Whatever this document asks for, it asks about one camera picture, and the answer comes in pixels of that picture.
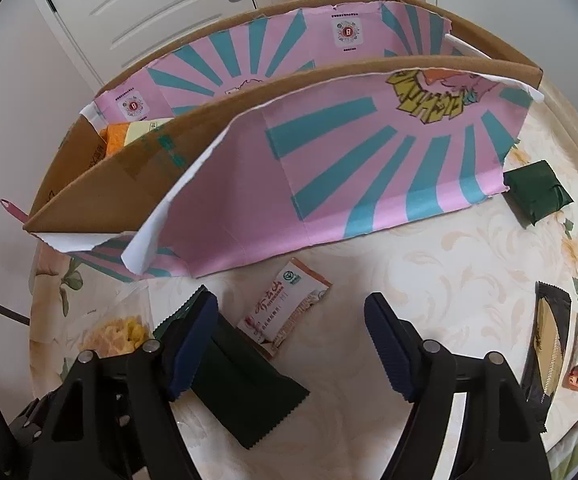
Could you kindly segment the dark green snack packet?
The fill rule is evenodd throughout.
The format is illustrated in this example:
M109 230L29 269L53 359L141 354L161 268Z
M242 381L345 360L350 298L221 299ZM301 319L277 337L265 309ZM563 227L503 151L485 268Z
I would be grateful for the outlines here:
M310 394L246 343L205 286L161 322L153 336L161 344L169 399L193 391L247 450Z

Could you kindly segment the white red small sachet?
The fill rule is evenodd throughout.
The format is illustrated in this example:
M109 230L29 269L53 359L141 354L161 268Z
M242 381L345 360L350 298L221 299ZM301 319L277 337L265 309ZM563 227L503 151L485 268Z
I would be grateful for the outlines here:
M237 328L265 358L272 359L302 315L320 302L331 286L327 278L291 258Z

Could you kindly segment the black gold snack bar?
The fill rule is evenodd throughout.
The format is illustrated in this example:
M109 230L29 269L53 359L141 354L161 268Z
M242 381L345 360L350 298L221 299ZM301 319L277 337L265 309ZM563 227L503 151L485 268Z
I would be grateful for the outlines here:
M542 434L547 431L548 412L559 387L570 318L570 295L557 286L537 282L532 335L520 386Z

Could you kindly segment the floral cream tablecloth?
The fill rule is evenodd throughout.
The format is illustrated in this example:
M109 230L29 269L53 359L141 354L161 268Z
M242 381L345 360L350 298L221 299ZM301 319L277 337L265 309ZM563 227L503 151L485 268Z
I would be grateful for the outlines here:
M206 479L376 479L409 405L394 392L367 333L363 303L381 292L426 338L479 358L496 350L521 374L537 282L556 285L578 313L578 110L550 82L530 109L507 164L546 160L572 196L558 214L524 226L505 198L445 216L303 250L330 282L274 365L307 399L253 448L243 448L191 393L173 408ZM543 436L559 478L578 469L578 390L559 388Z

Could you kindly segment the dark green square packet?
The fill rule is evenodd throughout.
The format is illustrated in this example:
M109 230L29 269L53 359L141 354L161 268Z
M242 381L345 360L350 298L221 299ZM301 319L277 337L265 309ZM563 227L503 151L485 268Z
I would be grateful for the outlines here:
M532 226L574 203L546 160L506 171L504 183L507 195Z

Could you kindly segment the orange snack packet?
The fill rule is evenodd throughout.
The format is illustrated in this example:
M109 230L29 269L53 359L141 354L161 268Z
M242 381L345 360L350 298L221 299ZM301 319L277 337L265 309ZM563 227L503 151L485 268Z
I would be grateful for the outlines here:
M126 145L126 136L131 126L132 124L130 122L122 122L122 124L109 125L102 130L100 136L106 143L106 157L124 148L124 145Z

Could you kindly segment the pale yellow snack packet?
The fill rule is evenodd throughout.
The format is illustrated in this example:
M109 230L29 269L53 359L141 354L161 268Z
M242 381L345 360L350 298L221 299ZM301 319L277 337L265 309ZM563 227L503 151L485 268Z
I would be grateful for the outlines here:
M170 122L170 118L141 120L140 122L130 122L126 128L126 136L124 137L123 145L129 145L135 140L139 139L144 134L158 129Z

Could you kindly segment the cardboard box with pink lining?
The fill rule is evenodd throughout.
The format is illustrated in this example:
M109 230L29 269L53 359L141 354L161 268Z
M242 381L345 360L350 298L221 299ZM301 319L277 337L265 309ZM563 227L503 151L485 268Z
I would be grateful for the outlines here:
M24 229L122 281L194 278L464 209L542 70L417 0L293 0L205 26L110 81ZM100 133L170 118L106 157Z

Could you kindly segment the white panel door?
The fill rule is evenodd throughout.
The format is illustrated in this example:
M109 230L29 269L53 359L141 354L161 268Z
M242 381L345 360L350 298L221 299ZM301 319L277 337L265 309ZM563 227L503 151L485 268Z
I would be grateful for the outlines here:
M93 90L175 39L255 7L254 0L34 1Z

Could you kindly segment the pink handled tool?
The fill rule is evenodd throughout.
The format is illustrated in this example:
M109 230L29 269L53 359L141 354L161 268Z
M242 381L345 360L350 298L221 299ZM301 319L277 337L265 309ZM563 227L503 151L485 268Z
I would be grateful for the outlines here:
M1 198L0 203L2 207L20 223L25 224L28 221L28 215L9 200Z

